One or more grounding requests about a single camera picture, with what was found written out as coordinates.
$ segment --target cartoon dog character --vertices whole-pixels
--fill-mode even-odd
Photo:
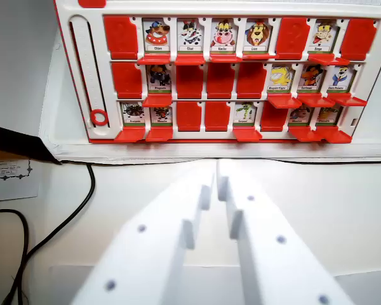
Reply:
[[[305,105],[301,105],[299,108],[291,112],[291,119],[303,119],[311,109]]]
[[[323,69],[319,64],[308,66],[306,72],[301,75],[301,78],[305,79],[304,86],[316,86],[316,78],[322,73]]]
[[[153,65],[150,68],[150,82],[152,84],[155,81],[159,81],[160,86],[169,85],[171,80],[171,76],[166,71],[165,65]]]
[[[157,46],[164,46],[168,43],[167,33],[170,32],[169,25],[162,25],[158,21],[154,21],[149,30],[145,30],[147,37],[145,41]]]
[[[322,44],[327,43],[331,39],[331,22],[322,22],[317,27],[317,32],[313,37],[313,43]]]
[[[213,35],[213,41],[210,46],[234,46],[236,42],[233,39],[232,27],[228,19],[220,21],[216,27],[216,33]]]
[[[247,35],[248,43],[252,46],[259,46],[268,39],[269,29],[265,23],[257,21],[248,30],[246,30],[245,34]]]
[[[184,21],[183,31],[179,33],[179,36],[184,39],[184,44],[199,44],[202,34],[199,29],[196,27],[196,22],[192,20],[188,23],[188,21]]]
[[[291,82],[292,73],[289,67],[273,67],[270,80],[275,85],[287,86]]]
[[[347,79],[347,71],[349,68],[341,67],[338,72],[333,75],[333,86],[337,86],[339,81],[345,81]]]

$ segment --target black wire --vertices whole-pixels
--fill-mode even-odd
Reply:
[[[86,195],[85,199],[76,208],[76,210],[74,210],[74,212],[70,216],[68,216],[68,218],[66,218],[58,227],[56,227],[47,237],[45,237],[38,245],[32,248],[28,253],[27,253],[27,249],[28,249],[28,240],[29,240],[28,239],[29,230],[28,230],[28,224],[27,224],[27,221],[25,220],[24,215],[16,210],[7,210],[7,209],[0,210],[0,212],[9,212],[9,213],[17,214],[21,218],[23,222],[23,227],[24,227],[23,257],[20,263],[20,267],[18,268],[17,274],[15,276],[13,285],[11,286],[10,292],[8,293],[8,295],[6,296],[2,304],[4,305],[11,304],[15,295],[15,290],[18,290],[18,293],[17,293],[18,304],[21,304],[21,305],[23,304],[23,300],[22,300],[23,272],[25,270],[25,267],[27,266],[28,261],[40,248],[42,248],[47,242],[49,242],[52,239],[52,237],[54,237],[59,231],[61,231],[84,208],[84,206],[90,200],[91,196],[93,195],[95,191],[96,179],[95,179],[95,174],[93,173],[93,169],[91,165],[87,163],[86,167],[88,168],[88,171],[89,171],[91,185],[90,185],[89,193]]]

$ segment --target cartoon cow character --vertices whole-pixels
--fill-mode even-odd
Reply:
[[[264,43],[269,37],[268,26],[263,22],[255,22],[249,29],[245,32],[247,36],[247,42],[252,46],[259,46]]]
[[[323,69],[319,64],[308,66],[301,75],[301,78],[305,80],[304,86],[316,86],[316,78],[322,73]]]
[[[340,81],[345,81],[347,79],[347,71],[349,68],[341,67],[338,72],[333,75],[333,86],[337,86]]]
[[[220,21],[216,26],[216,33],[213,35],[210,46],[234,46],[236,42],[233,39],[231,29],[228,19]]]
[[[197,29],[196,22],[192,20],[191,22],[184,21],[183,31],[179,33],[184,39],[184,44],[194,44],[198,45],[201,41],[201,31]]]
[[[171,81],[171,76],[166,70],[165,65],[153,65],[150,68],[150,82],[152,84],[155,81],[159,81],[160,86],[169,85]]]
[[[145,30],[147,37],[145,41],[156,46],[164,46],[168,43],[167,33],[170,32],[169,25],[162,25],[158,21],[154,21],[148,30]]]

